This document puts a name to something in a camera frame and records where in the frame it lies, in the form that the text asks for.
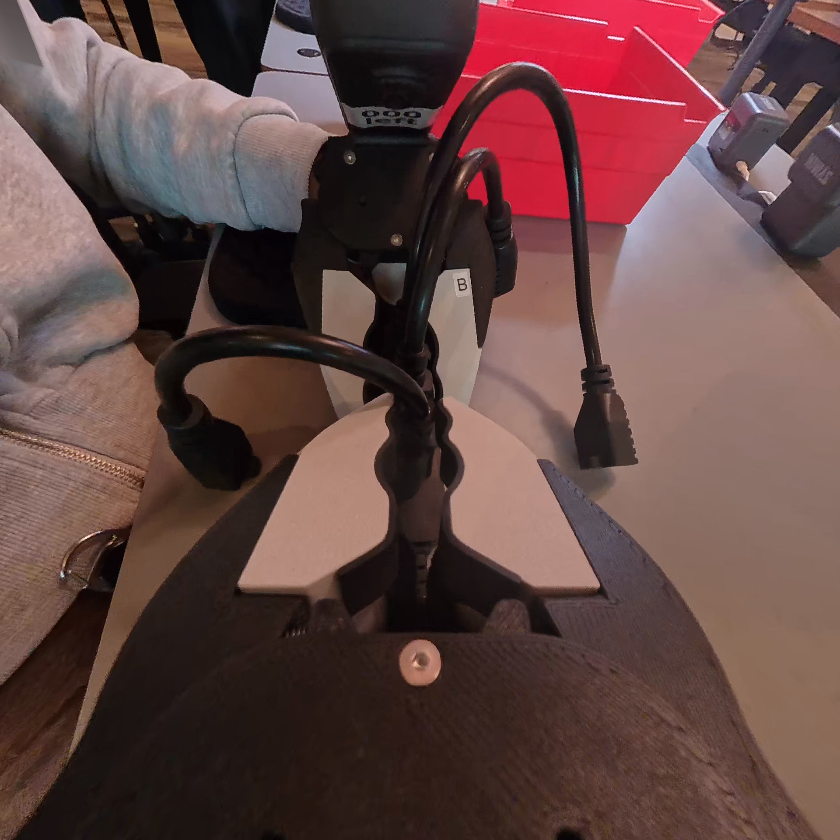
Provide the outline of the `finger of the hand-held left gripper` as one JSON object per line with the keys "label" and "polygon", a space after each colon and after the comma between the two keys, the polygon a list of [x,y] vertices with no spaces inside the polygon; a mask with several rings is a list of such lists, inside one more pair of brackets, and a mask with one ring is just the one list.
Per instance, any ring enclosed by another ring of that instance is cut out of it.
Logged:
{"label": "finger of the hand-held left gripper", "polygon": [[469,268],[446,269],[438,277],[429,327],[437,338],[435,369],[444,397],[469,405],[481,356]]}
{"label": "finger of the hand-held left gripper", "polygon": [[[362,345],[375,318],[375,292],[348,270],[322,272],[322,333]],[[321,365],[321,373],[337,418],[363,405],[364,382],[358,376]]]}

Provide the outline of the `red plastic bin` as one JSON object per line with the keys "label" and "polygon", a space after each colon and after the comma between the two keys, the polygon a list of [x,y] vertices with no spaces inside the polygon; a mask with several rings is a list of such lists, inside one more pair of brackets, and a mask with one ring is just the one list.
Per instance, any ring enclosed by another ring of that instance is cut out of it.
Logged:
{"label": "red plastic bin", "polygon": [[[602,21],[482,3],[474,46],[434,134],[481,77],[513,61],[548,70],[568,99],[591,223],[630,224],[722,111],[646,27],[619,35]],[[475,148],[497,156],[514,214],[568,218],[559,142],[535,95],[513,91],[491,104],[463,145]]]}
{"label": "red plastic bin", "polygon": [[708,1],[485,1],[485,5],[599,20],[610,35],[639,28],[675,58],[689,60],[724,13]]}

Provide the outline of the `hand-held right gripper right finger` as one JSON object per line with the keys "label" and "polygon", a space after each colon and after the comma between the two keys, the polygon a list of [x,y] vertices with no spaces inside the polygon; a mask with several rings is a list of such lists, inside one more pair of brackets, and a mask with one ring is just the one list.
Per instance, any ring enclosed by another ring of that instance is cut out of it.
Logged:
{"label": "hand-held right gripper right finger", "polygon": [[536,455],[504,427],[443,401],[455,451],[453,536],[540,595],[593,594],[600,582]]}

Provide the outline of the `grey metal table leg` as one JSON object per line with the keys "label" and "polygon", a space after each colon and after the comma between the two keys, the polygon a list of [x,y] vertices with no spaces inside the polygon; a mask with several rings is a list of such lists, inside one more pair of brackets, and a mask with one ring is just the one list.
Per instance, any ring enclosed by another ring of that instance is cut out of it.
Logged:
{"label": "grey metal table leg", "polygon": [[760,63],[763,52],[784,26],[797,1],[776,1],[770,5],[770,10],[761,26],[755,32],[748,47],[731,69],[718,99],[722,106],[728,108],[741,93],[742,87],[753,69]]}

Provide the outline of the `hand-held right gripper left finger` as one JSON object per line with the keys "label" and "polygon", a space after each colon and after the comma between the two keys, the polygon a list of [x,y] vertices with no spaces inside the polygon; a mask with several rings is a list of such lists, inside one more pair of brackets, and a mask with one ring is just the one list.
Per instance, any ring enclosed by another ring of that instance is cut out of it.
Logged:
{"label": "hand-held right gripper left finger", "polygon": [[301,450],[238,579],[241,592],[336,596],[342,567],[383,544],[391,501],[375,458],[392,404],[376,398]]}

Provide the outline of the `grey battery pack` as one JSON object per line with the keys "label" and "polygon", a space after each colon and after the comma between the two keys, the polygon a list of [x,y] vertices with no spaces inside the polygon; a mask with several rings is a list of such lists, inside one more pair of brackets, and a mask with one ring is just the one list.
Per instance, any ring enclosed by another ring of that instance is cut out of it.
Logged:
{"label": "grey battery pack", "polygon": [[763,211],[761,225],[778,249],[807,259],[839,246],[839,128],[830,124],[794,160],[789,185]]}
{"label": "grey battery pack", "polygon": [[791,124],[791,115],[772,97],[741,93],[708,142],[718,170],[741,175],[749,172]]}

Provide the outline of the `person's left forearm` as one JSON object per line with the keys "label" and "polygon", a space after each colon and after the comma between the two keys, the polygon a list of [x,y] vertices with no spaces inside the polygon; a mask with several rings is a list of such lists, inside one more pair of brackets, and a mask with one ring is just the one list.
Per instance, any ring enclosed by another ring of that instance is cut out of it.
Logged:
{"label": "person's left forearm", "polygon": [[41,66],[2,58],[2,109],[69,182],[134,211],[296,233],[329,135],[19,2]]}

